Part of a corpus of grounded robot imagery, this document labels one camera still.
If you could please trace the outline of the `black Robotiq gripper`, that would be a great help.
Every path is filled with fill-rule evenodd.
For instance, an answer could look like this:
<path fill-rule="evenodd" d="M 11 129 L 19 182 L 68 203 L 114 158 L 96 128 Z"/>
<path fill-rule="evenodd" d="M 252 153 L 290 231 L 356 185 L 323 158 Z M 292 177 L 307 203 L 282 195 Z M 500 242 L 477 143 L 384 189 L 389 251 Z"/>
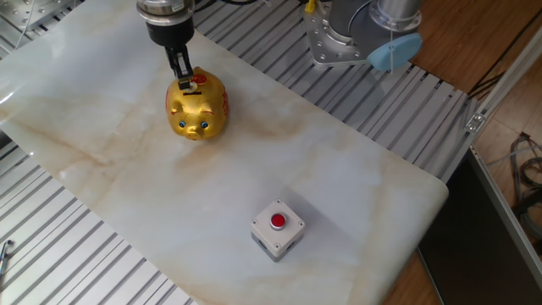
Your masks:
<path fill-rule="evenodd" d="M 177 25 L 152 25 L 147 23 L 150 38 L 159 46 L 165 47 L 170 68 L 180 90 L 191 87 L 193 69 L 185 45 L 195 32 L 193 18 L 189 18 Z"/>

